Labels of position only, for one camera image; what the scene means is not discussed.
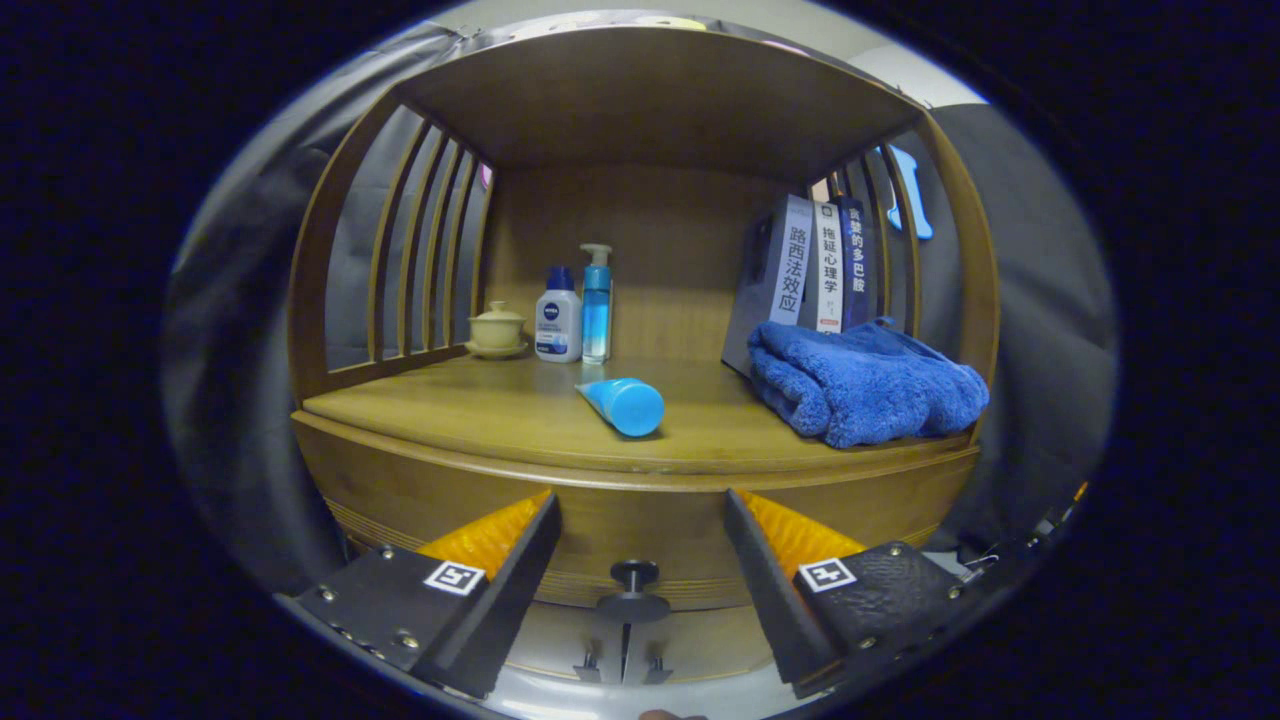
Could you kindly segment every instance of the saucer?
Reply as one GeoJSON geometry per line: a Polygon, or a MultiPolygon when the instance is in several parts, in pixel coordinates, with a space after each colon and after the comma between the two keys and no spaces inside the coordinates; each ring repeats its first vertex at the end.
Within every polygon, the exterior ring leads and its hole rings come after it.
{"type": "Polygon", "coordinates": [[[471,342],[470,340],[463,343],[467,352],[471,355],[479,355],[480,357],[511,357],[512,355],[520,355],[529,347],[527,342],[521,342],[512,347],[480,347],[479,345],[471,342]]]}

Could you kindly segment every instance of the blue tube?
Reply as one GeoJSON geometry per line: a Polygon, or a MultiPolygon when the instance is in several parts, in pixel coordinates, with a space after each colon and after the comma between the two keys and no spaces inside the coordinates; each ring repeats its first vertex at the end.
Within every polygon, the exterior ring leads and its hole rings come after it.
{"type": "Polygon", "coordinates": [[[658,428],[666,404],[653,386],[635,378],[618,378],[573,386],[602,418],[630,437],[643,437],[658,428]]]}

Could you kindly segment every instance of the blue cap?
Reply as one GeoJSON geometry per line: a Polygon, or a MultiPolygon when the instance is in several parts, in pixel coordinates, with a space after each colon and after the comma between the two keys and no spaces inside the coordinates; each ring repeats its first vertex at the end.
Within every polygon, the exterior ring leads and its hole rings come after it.
{"type": "Polygon", "coordinates": [[[643,437],[662,424],[666,410],[662,395],[653,386],[636,380],[618,389],[613,397],[609,421],[625,436],[643,437]]]}
{"type": "Polygon", "coordinates": [[[573,273],[568,265],[552,265],[547,275],[547,290],[573,290],[573,273]]]}
{"type": "Polygon", "coordinates": [[[609,266],[588,265],[582,270],[582,290],[609,290],[609,266]]]}

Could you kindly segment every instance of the cabinet door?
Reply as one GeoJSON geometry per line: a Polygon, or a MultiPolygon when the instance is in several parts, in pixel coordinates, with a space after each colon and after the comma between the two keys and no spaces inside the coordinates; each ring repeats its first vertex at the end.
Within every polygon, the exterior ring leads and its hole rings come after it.
{"type": "Polygon", "coordinates": [[[768,664],[773,652],[748,605],[672,612],[657,623],[632,625],[623,684],[645,684],[658,657],[671,671],[664,682],[678,683],[748,673],[768,664]]]}
{"type": "Polygon", "coordinates": [[[507,665],[561,678],[580,679],[588,652],[595,656],[600,683],[622,682],[622,628],[585,607],[534,602],[525,612],[507,665]]]}

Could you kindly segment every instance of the book spine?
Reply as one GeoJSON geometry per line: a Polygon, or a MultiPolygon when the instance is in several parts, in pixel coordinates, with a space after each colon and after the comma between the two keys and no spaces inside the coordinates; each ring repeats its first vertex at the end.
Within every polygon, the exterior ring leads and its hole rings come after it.
{"type": "Polygon", "coordinates": [[[845,268],[841,247],[840,208],[831,202],[813,204],[813,293],[817,301],[814,329],[838,333],[844,322],[845,268]]]}
{"type": "Polygon", "coordinates": [[[805,274],[809,269],[809,234],[813,228],[813,204],[809,200],[787,196],[786,217],[774,220],[774,242],[771,251],[781,252],[778,277],[769,305],[769,320],[794,325],[800,319],[800,299],[804,296],[805,274]]]}
{"type": "Polygon", "coordinates": [[[845,249],[845,316],[844,329],[873,320],[876,305],[867,292],[873,274],[872,255],[863,240],[863,204],[856,197],[841,197],[841,240],[845,249]]]}

